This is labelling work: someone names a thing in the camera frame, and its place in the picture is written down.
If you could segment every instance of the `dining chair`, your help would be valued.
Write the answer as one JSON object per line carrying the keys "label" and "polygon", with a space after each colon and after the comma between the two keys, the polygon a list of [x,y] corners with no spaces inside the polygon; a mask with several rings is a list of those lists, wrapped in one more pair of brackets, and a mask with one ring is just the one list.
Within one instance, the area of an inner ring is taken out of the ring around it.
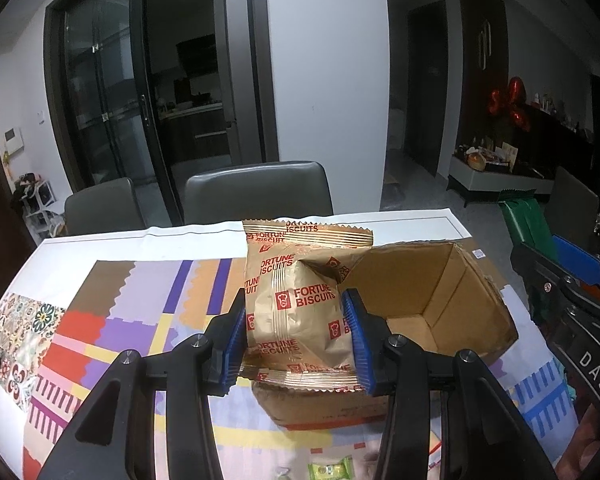
{"label": "dining chair", "polygon": [[327,176],[317,162],[267,162],[206,171],[190,177],[185,187],[185,224],[332,214]]}
{"label": "dining chair", "polygon": [[554,235],[588,250],[600,201],[581,181],[558,167],[544,218]]}
{"label": "dining chair", "polygon": [[127,177],[72,194],[64,203],[64,220],[71,236],[146,229],[134,185]]}

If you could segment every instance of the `patterned fabric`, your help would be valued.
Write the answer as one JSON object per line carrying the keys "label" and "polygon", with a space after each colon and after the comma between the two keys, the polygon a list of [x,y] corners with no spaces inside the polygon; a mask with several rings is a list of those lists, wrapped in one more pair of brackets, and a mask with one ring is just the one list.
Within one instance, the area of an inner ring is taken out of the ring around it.
{"label": "patterned fabric", "polygon": [[[241,259],[97,262],[57,326],[38,369],[24,430],[24,479],[36,479],[62,430],[121,351],[135,348],[142,355],[157,354],[203,332],[213,316],[231,307],[243,285],[243,271]],[[537,332],[524,306],[520,308],[529,330]],[[44,323],[46,312],[39,319]],[[560,425],[573,425],[574,413],[562,394],[564,386],[555,364],[547,362],[538,369],[547,359],[542,356],[550,353],[541,335],[537,336],[545,353],[535,352],[531,359],[507,352],[491,369],[551,457],[564,450],[555,435]],[[529,377],[529,371],[518,373],[520,362],[538,360]],[[4,373],[13,375],[10,368]],[[356,480],[373,478],[384,422],[320,431],[284,430],[260,407],[250,382],[240,378],[227,396],[211,397],[209,407],[225,478],[306,480],[309,463],[335,463],[349,455]],[[165,395],[158,392],[157,480],[168,479],[165,430]],[[564,434],[570,436],[573,428],[569,426]],[[430,466],[440,460],[439,444],[433,436]]]}
{"label": "patterned fabric", "polygon": [[24,412],[63,314],[62,308],[17,294],[0,302],[0,385]]}

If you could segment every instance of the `gold foil wrapper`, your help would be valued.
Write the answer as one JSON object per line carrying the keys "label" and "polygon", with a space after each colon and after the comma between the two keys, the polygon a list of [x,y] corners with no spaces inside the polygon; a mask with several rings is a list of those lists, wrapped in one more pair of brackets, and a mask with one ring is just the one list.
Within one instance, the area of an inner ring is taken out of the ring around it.
{"label": "gold foil wrapper", "polygon": [[355,366],[337,285],[373,245],[372,232],[302,222],[243,226],[246,369],[268,370],[263,381],[292,388],[312,381],[311,389],[349,387]]}

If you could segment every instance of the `red balloon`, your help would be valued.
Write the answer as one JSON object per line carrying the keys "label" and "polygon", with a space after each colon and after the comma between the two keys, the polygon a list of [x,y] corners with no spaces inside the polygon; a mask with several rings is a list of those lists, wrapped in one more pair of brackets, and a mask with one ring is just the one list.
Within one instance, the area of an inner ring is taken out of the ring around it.
{"label": "red balloon", "polygon": [[526,115],[524,110],[515,106],[511,107],[509,112],[511,121],[519,128],[522,128],[526,132],[531,130],[531,124],[529,123],[529,117]]}
{"label": "red balloon", "polygon": [[487,110],[491,115],[497,115],[502,108],[502,96],[500,95],[500,90],[497,88],[495,90],[491,90],[491,94],[489,97],[489,104],[487,105]]}
{"label": "red balloon", "polygon": [[518,76],[514,76],[509,81],[509,104],[521,105],[526,102],[525,84]]}

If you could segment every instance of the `cardboard box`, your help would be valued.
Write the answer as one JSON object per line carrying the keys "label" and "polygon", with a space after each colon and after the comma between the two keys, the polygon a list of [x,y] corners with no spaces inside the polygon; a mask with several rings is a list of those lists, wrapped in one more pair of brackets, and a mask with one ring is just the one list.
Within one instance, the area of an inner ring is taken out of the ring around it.
{"label": "cardboard box", "polygon": [[518,332],[493,277],[478,265],[486,259],[454,242],[374,247],[339,288],[356,288],[369,313],[425,350],[455,355],[471,348],[491,364]]}
{"label": "cardboard box", "polygon": [[[475,241],[466,238],[371,248],[339,290],[356,288],[370,313],[427,351],[455,355],[471,348],[492,364],[518,339],[499,292],[504,285]],[[290,428],[353,425],[386,413],[386,399],[361,392],[302,392],[257,383],[253,391],[272,420]]]}

